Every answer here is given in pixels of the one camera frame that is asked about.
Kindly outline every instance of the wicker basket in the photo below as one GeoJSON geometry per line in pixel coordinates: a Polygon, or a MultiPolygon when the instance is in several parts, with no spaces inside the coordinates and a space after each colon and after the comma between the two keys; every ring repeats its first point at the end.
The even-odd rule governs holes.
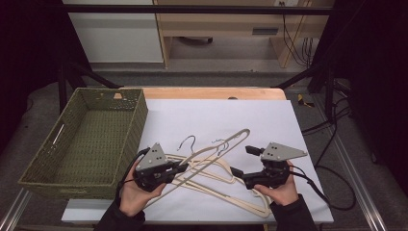
{"type": "Polygon", "coordinates": [[[18,184],[51,198],[114,198],[147,113],[141,89],[77,89],[18,184]]]}

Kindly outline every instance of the clothes hanger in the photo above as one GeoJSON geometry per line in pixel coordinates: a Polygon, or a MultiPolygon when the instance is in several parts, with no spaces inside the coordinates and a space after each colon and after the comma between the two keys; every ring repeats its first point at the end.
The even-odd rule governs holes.
{"type": "MultiPolygon", "coordinates": [[[[163,198],[164,196],[166,196],[167,194],[173,192],[174,190],[176,190],[178,187],[180,187],[181,185],[183,185],[184,183],[186,183],[187,181],[189,181],[190,179],[193,178],[194,175],[198,174],[200,171],[204,170],[206,167],[208,167],[209,165],[211,165],[213,162],[215,162],[217,159],[221,158],[222,156],[226,155],[228,152],[230,152],[232,149],[234,149],[237,145],[239,145],[241,142],[243,142],[250,134],[250,130],[245,128],[242,129],[241,131],[235,133],[234,135],[232,135],[231,137],[225,139],[224,141],[220,142],[217,145],[213,145],[213,146],[208,146],[205,147],[197,152],[192,153],[189,157],[187,157],[186,159],[184,159],[184,161],[182,161],[182,163],[180,165],[183,164],[188,164],[193,158],[197,157],[198,155],[204,154],[204,153],[210,153],[210,155],[206,156],[206,158],[204,158],[202,161],[207,160],[209,157],[217,154],[217,156],[209,161],[207,164],[205,164],[203,167],[201,167],[200,169],[197,169],[196,172],[192,173],[190,176],[188,177],[183,177],[183,180],[178,181],[177,184],[175,184],[175,187],[170,189],[169,191],[162,193],[160,196],[156,197],[155,199],[152,199],[149,201],[149,203],[147,203],[147,205],[144,208],[149,207],[150,205],[152,205],[153,203],[155,203],[156,201],[160,200],[161,198],[163,198]],[[234,145],[229,145],[227,149],[225,150],[220,150],[221,146],[225,147],[225,144],[228,142],[233,142],[235,141],[236,143],[234,145]]],[[[184,174],[186,174],[187,171],[185,172],[181,172],[178,175],[176,175],[176,177],[174,179],[177,179],[179,177],[182,177],[184,174]]]]}

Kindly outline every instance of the person's hand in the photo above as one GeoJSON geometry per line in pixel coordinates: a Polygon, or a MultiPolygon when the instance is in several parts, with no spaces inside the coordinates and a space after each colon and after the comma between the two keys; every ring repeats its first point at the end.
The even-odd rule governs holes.
{"type": "Polygon", "coordinates": [[[139,188],[135,181],[133,181],[133,172],[139,161],[135,162],[126,176],[125,181],[131,180],[123,185],[122,195],[119,210],[128,217],[135,216],[140,212],[147,202],[154,197],[162,194],[166,184],[163,183],[157,187],[153,192],[147,192],[139,188]]]}
{"type": "MultiPolygon", "coordinates": [[[[290,161],[288,161],[288,164],[291,166],[290,170],[293,171],[293,164],[290,161]]],[[[285,185],[279,186],[276,189],[271,189],[263,185],[255,185],[254,189],[259,193],[269,196],[278,205],[286,206],[299,199],[292,174],[289,175],[285,185]]]]}

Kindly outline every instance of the cable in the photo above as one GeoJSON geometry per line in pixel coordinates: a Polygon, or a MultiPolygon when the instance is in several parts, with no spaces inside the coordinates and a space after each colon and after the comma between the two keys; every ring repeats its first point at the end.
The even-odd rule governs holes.
{"type": "Polygon", "coordinates": [[[131,180],[126,180],[127,175],[129,174],[129,172],[132,170],[132,166],[133,164],[138,160],[138,158],[142,155],[145,155],[148,151],[150,150],[150,147],[147,147],[143,150],[141,150],[140,152],[138,152],[138,154],[136,154],[136,156],[133,158],[133,160],[131,161],[131,163],[129,164],[129,166],[126,168],[126,171],[122,177],[122,179],[117,183],[116,186],[116,194],[115,194],[115,201],[118,201],[120,198],[120,190],[122,189],[123,185],[133,181],[134,179],[131,180]]]}
{"type": "Polygon", "coordinates": [[[28,101],[30,101],[30,105],[27,107],[26,111],[24,112],[25,114],[28,113],[34,106],[34,100],[32,98],[27,98],[28,101]]]}
{"type": "MultiPolygon", "coordinates": [[[[281,7],[286,7],[286,6],[285,6],[285,2],[279,3],[279,6],[281,6],[281,7]]],[[[309,68],[307,59],[304,59],[304,57],[303,57],[303,59],[302,59],[302,58],[300,57],[300,55],[297,53],[297,49],[296,49],[296,47],[295,47],[295,45],[294,45],[294,41],[292,40],[291,35],[289,34],[288,29],[287,29],[287,27],[286,27],[286,16],[285,16],[284,14],[282,14],[282,18],[283,18],[283,30],[284,30],[284,32],[283,32],[283,41],[285,42],[286,46],[288,47],[289,51],[291,52],[291,54],[292,54],[294,60],[296,61],[296,63],[299,64],[299,65],[306,66],[307,68],[309,68]],[[288,45],[288,43],[286,42],[286,36],[285,36],[285,34],[288,35],[288,38],[289,38],[289,40],[290,40],[290,42],[291,42],[291,47],[290,47],[290,46],[288,45]]]]}
{"type": "Polygon", "coordinates": [[[334,131],[333,131],[333,134],[332,134],[332,136],[331,136],[329,142],[327,143],[327,145],[324,147],[323,151],[321,152],[321,154],[320,154],[320,156],[319,156],[319,158],[318,158],[318,161],[315,163],[315,167],[319,165],[321,159],[323,158],[323,156],[325,155],[327,149],[329,148],[330,143],[334,140],[334,138],[335,138],[335,136],[336,136],[336,132],[337,132],[336,108],[337,108],[337,106],[339,105],[340,102],[342,102],[342,101],[344,101],[344,100],[347,100],[347,99],[348,99],[348,97],[342,98],[342,99],[338,100],[338,101],[333,105],[333,115],[334,115],[334,116],[333,116],[333,125],[334,125],[334,131]]]}
{"type": "Polygon", "coordinates": [[[347,186],[349,187],[351,194],[352,194],[352,202],[351,205],[347,206],[347,207],[337,207],[337,206],[333,206],[334,209],[337,210],[342,210],[342,211],[348,211],[351,210],[352,208],[354,208],[354,206],[357,203],[357,197],[356,197],[356,192],[354,191],[354,189],[351,187],[350,183],[348,183],[347,180],[345,180],[338,172],[336,172],[335,170],[329,168],[329,167],[325,167],[325,166],[316,166],[315,169],[325,169],[327,171],[330,171],[331,173],[335,174],[337,177],[339,177],[343,182],[345,182],[347,184],[347,186]]]}
{"type": "Polygon", "coordinates": [[[307,183],[312,187],[312,189],[315,191],[315,193],[316,193],[324,202],[326,202],[326,204],[327,204],[330,208],[333,208],[333,209],[336,209],[336,210],[341,210],[341,211],[348,211],[348,210],[351,210],[352,208],[354,208],[354,206],[355,206],[355,204],[356,204],[356,202],[357,202],[357,197],[356,197],[355,191],[352,189],[351,185],[350,185],[339,173],[335,172],[334,170],[332,170],[332,169],[330,169],[330,168],[328,168],[328,167],[323,167],[323,166],[319,166],[319,167],[331,171],[333,174],[335,174],[336,176],[338,176],[341,180],[343,180],[343,181],[348,185],[348,187],[350,188],[351,193],[352,193],[352,202],[351,202],[351,205],[349,205],[349,206],[347,206],[347,207],[339,207],[339,206],[333,205],[333,204],[330,202],[330,200],[327,198],[327,196],[325,196],[325,195],[323,194],[323,192],[321,192],[321,190],[319,190],[319,188],[318,188],[318,186],[316,186],[315,182],[314,182],[312,179],[310,179],[310,178],[304,173],[304,171],[301,170],[299,167],[295,167],[295,168],[300,169],[300,170],[303,172],[303,174],[300,174],[300,173],[297,173],[297,172],[294,172],[294,171],[290,171],[290,174],[292,174],[292,175],[294,175],[294,176],[301,177],[301,178],[307,180],[307,183]]]}
{"type": "Polygon", "coordinates": [[[297,54],[296,47],[294,47],[294,44],[293,44],[292,38],[291,38],[291,36],[289,35],[289,32],[288,32],[288,30],[287,30],[287,28],[286,28],[286,19],[285,19],[285,15],[284,15],[284,14],[282,14],[282,17],[283,17],[283,41],[285,42],[286,47],[288,47],[289,52],[291,52],[291,54],[292,54],[292,56],[293,56],[294,60],[296,61],[296,63],[297,63],[297,64],[299,64],[299,65],[305,66],[305,63],[304,63],[304,61],[303,61],[303,60],[302,60],[303,64],[300,64],[300,63],[299,63],[299,61],[297,60],[296,56],[294,55],[294,53],[293,53],[293,51],[292,51],[291,47],[290,47],[290,46],[288,45],[288,43],[286,42],[285,34],[286,34],[286,33],[288,33],[289,40],[290,40],[290,41],[291,41],[291,43],[292,43],[292,47],[293,47],[293,49],[294,49],[294,52],[296,53],[297,57],[300,59],[299,54],[297,54]]]}
{"type": "MultiPolygon", "coordinates": [[[[346,108],[343,108],[341,111],[339,111],[339,112],[336,114],[336,119],[339,121],[342,117],[349,115],[349,114],[350,114],[350,110],[349,110],[349,109],[350,109],[350,107],[346,107],[346,108]]],[[[313,134],[315,134],[315,133],[318,132],[318,131],[321,131],[321,130],[323,130],[323,129],[326,129],[326,128],[331,127],[331,126],[333,125],[332,123],[331,123],[330,125],[328,125],[328,126],[319,128],[319,127],[321,127],[321,125],[324,125],[324,124],[326,124],[326,123],[328,123],[328,122],[329,122],[329,121],[326,120],[326,121],[324,121],[323,123],[318,124],[318,127],[317,127],[317,128],[307,129],[307,130],[305,130],[305,132],[302,131],[303,136],[313,135],[313,134]]]]}

